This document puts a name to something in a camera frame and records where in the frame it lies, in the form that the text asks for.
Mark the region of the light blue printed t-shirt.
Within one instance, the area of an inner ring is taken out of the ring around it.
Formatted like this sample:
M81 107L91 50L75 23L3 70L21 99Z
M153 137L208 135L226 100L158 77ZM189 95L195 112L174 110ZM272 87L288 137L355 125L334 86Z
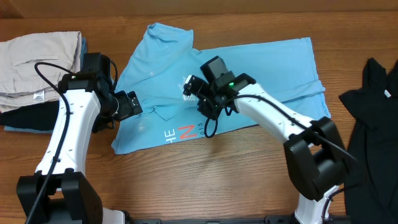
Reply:
M142 113L121 122L112 143L116 154L203 138L252 126L254 121L239 113L221 113L209 122L198 110L198 98L184 95L190 75L203 78L201 66L221 58L232 79L253 79L273 98L290 109L313 119L330 115L315 64L310 38L235 45L197 50L194 33L155 23L121 74L117 91L133 91Z

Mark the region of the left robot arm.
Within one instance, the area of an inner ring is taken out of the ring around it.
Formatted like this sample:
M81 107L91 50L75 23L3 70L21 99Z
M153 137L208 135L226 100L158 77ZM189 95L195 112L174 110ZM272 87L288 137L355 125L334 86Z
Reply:
M104 208L85 176L93 132L142 112L136 93L111 91L103 72L64 75L60 104L46 153L34 175L22 176L17 196L27 223L132 223L124 210Z

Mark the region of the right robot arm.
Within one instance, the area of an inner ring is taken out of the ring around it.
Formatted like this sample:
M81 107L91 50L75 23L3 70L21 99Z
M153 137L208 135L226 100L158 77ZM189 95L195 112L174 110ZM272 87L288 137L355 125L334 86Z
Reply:
M298 206L291 215L268 215L264 223L350 223L349 217L333 216L333 197L358 163L344 148L334 122L315 120L286 107L246 74L224 73L202 80L190 75L183 94L198 98L198 110L216 121L221 111L235 111L254 120L284 147L290 181L299 191Z

